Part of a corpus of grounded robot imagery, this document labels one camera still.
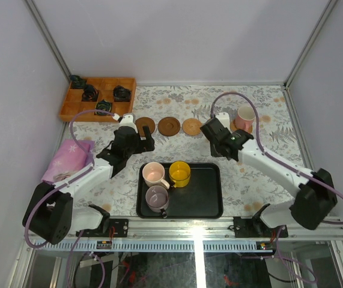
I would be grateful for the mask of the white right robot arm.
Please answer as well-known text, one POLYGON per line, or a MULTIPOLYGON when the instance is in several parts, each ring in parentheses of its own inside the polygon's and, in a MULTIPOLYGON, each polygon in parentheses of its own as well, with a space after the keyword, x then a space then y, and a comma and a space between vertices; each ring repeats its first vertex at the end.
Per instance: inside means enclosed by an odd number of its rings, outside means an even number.
POLYGON ((228 160, 252 166, 292 195, 291 201, 266 204, 254 214, 249 227, 258 236, 267 236, 274 229, 295 223, 315 230, 336 206, 328 171, 294 167, 272 151, 259 147, 253 135, 244 130, 230 132, 217 118, 209 119, 200 130, 209 140, 212 151, 228 160))

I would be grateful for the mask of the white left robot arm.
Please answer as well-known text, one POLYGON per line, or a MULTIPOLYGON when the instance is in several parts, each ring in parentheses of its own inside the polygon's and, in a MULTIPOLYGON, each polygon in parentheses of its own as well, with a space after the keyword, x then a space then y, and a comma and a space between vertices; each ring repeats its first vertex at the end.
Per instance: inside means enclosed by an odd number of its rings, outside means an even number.
POLYGON ((121 172, 132 155, 154 150, 149 127, 144 126, 143 131, 141 136, 133 127, 120 127, 115 130, 113 141, 83 169, 54 184, 38 184, 22 220, 26 243, 39 247, 29 240, 30 232, 50 244, 58 244, 69 233, 108 235, 111 223, 105 209, 95 204, 76 208, 74 203, 121 172))

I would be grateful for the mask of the brown wooden coaster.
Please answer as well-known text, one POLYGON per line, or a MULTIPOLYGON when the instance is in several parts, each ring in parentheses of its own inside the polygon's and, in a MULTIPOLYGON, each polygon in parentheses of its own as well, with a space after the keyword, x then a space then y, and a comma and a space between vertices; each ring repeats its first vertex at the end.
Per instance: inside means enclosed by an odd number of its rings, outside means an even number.
POLYGON ((174 136, 180 131, 180 122, 174 117, 162 118, 158 123, 158 131, 166 137, 174 136))
POLYGON ((149 117, 138 118, 135 124, 141 137, 145 137, 145 133, 143 130, 144 126, 147 126, 149 128, 151 134, 154 133, 156 128, 155 122, 149 117))

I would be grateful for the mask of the yellow glass cup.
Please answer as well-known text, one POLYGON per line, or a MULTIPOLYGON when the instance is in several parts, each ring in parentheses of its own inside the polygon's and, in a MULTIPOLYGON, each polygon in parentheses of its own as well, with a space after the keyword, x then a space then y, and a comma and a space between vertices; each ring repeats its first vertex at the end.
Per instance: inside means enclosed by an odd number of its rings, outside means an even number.
POLYGON ((190 166, 184 161, 176 161, 169 167, 169 178, 173 187, 183 188, 188 185, 191 177, 190 166))

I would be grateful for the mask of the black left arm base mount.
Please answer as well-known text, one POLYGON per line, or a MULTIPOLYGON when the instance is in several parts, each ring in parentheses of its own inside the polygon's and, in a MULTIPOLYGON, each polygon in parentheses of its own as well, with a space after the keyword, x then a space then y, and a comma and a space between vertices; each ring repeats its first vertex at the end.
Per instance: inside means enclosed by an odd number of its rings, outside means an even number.
POLYGON ((129 220, 126 218, 109 218, 103 220, 99 231, 99 237, 126 238, 129 231, 129 220))

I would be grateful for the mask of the pink mug cream inside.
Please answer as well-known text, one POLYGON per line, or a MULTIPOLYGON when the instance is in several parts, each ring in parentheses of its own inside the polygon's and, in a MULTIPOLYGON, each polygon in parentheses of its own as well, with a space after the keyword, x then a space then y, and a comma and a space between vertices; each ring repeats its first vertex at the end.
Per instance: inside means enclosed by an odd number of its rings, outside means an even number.
POLYGON ((243 106, 238 108, 237 116, 234 120, 234 125, 238 130, 244 130, 248 133, 252 131, 252 124, 255 120, 255 112, 250 106, 243 106))

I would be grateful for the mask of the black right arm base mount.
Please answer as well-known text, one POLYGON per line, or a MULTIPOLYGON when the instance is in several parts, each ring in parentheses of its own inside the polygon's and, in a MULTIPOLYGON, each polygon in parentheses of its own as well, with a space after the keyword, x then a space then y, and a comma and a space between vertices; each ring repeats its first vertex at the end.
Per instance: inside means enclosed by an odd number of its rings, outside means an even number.
POLYGON ((269 228, 261 220, 262 209, 251 218, 233 217, 233 224, 228 230, 234 232, 236 238, 269 238, 276 236, 279 226, 269 228))

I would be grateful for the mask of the light pink mug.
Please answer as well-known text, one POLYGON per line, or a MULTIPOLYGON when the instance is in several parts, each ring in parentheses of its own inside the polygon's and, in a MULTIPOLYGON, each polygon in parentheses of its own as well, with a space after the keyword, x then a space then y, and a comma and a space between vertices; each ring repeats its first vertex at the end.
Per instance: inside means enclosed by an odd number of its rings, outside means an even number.
POLYGON ((160 163, 147 163, 142 169, 142 177, 148 187, 159 185, 167 190, 170 189, 170 184, 165 179, 165 168, 160 163))

